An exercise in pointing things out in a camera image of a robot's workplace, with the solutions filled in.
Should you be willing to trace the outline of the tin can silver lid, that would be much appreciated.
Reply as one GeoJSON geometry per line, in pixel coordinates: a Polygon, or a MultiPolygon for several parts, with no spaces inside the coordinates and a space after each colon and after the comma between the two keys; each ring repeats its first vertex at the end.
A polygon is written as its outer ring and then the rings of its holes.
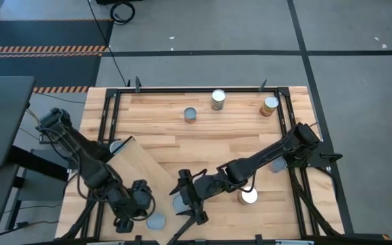
{"type": "Polygon", "coordinates": [[[122,150],[124,146],[125,142],[123,140],[115,140],[110,144],[110,152],[112,154],[117,154],[122,150]]]}

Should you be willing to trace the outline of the light wooden board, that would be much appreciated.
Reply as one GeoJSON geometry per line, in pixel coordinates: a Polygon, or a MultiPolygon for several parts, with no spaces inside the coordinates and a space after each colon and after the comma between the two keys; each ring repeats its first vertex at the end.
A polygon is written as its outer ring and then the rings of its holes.
{"type": "Polygon", "coordinates": [[[102,231],[103,238],[131,238],[141,235],[147,240],[166,245],[174,234],[187,222],[187,216],[178,216],[172,205],[174,197],[170,191],[176,186],[174,180],[135,140],[129,140],[123,149],[108,161],[120,175],[125,186],[144,179],[152,190],[156,201],[155,212],[165,217],[165,226],[159,231],[149,229],[146,221],[135,222],[131,233],[110,233],[102,231]]]}

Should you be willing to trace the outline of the black metal stand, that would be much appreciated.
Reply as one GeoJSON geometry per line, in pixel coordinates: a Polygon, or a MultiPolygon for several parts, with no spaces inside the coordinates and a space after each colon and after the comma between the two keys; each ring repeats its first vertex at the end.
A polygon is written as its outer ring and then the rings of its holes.
{"type": "Polygon", "coordinates": [[[26,151],[12,146],[7,160],[22,168],[21,175],[13,182],[16,192],[5,225],[10,230],[15,227],[23,201],[62,200],[68,173],[65,160],[59,160],[52,150],[26,151]]]}

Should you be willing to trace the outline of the peas tin can green label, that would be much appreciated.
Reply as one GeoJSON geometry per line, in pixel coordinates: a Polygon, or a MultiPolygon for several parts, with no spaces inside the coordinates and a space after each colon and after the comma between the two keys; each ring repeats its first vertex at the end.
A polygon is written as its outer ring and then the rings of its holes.
{"type": "Polygon", "coordinates": [[[221,89],[216,89],[212,92],[211,107],[213,110],[222,110],[224,107],[226,94],[221,89]]]}

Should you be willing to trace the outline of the tin can reddish label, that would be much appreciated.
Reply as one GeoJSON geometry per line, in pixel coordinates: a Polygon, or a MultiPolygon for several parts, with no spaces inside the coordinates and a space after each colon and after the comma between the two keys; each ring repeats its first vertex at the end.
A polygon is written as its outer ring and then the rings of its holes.
{"type": "Polygon", "coordinates": [[[272,173],[277,174],[287,168],[287,161],[285,160],[285,158],[279,157],[273,160],[268,165],[268,168],[272,173]]]}

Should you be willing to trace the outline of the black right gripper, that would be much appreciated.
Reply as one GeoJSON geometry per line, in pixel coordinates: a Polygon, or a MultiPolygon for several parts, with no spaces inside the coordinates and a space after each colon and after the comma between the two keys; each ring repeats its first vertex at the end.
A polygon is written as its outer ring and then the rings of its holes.
{"type": "Polygon", "coordinates": [[[206,223],[208,221],[208,215],[203,210],[202,198],[197,194],[191,173],[188,169],[181,169],[178,171],[178,175],[178,183],[169,195],[173,195],[184,188],[184,203],[187,204],[190,209],[179,212],[176,215],[193,217],[198,225],[206,223]]]}

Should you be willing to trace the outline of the black hazard striped floor mat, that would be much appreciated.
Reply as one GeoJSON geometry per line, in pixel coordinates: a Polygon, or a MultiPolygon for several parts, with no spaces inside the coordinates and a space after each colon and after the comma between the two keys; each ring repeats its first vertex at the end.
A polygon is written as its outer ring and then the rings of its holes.
{"type": "Polygon", "coordinates": [[[0,76],[32,76],[36,93],[85,93],[112,29],[109,19],[0,20],[0,76]]]}

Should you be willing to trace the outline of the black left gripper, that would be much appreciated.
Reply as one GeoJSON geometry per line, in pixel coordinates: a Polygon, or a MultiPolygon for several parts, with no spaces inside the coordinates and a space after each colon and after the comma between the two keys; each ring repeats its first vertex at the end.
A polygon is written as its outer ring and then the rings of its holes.
{"type": "Polygon", "coordinates": [[[140,208],[149,208],[152,201],[151,189],[147,181],[135,180],[131,190],[133,198],[125,193],[118,200],[118,218],[114,219],[117,233],[131,233],[134,221],[139,220],[140,208]]]}

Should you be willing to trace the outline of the corn tin can orange label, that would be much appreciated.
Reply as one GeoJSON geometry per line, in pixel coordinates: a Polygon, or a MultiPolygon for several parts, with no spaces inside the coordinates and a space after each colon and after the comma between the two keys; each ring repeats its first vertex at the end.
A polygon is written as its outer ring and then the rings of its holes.
{"type": "Polygon", "coordinates": [[[255,187],[245,186],[238,191],[238,201],[242,205],[250,205],[257,201],[258,192],[255,187]]]}
{"type": "Polygon", "coordinates": [[[278,107],[279,100],[276,97],[269,96],[266,97],[261,104],[259,112],[262,116],[269,117],[273,114],[273,112],[278,107]]]}

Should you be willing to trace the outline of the dark grey desk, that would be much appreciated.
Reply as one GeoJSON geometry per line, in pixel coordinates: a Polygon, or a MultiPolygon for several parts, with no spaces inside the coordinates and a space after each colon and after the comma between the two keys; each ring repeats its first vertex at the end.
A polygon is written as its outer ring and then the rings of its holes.
{"type": "Polygon", "coordinates": [[[10,153],[34,86],[31,76],[0,76],[0,167],[10,153]]]}

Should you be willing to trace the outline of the orange fruit tin can teal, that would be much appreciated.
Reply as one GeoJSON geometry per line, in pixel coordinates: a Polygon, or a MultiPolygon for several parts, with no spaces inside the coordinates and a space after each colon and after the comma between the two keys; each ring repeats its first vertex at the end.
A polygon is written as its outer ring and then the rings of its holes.
{"type": "Polygon", "coordinates": [[[187,123],[194,123],[197,120],[197,111],[195,108],[186,108],[184,110],[184,120],[187,123]]]}

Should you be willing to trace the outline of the tin can grey lid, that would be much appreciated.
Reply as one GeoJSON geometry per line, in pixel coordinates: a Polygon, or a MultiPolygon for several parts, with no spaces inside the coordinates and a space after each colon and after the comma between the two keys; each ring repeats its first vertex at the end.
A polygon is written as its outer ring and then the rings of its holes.
{"type": "Polygon", "coordinates": [[[176,214],[185,214],[190,210],[189,206],[183,202],[183,198],[180,194],[174,196],[172,206],[176,214]]]}
{"type": "Polygon", "coordinates": [[[155,212],[146,220],[146,226],[150,230],[160,231],[165,228],[166,218],[162,213],[155,212]]]}

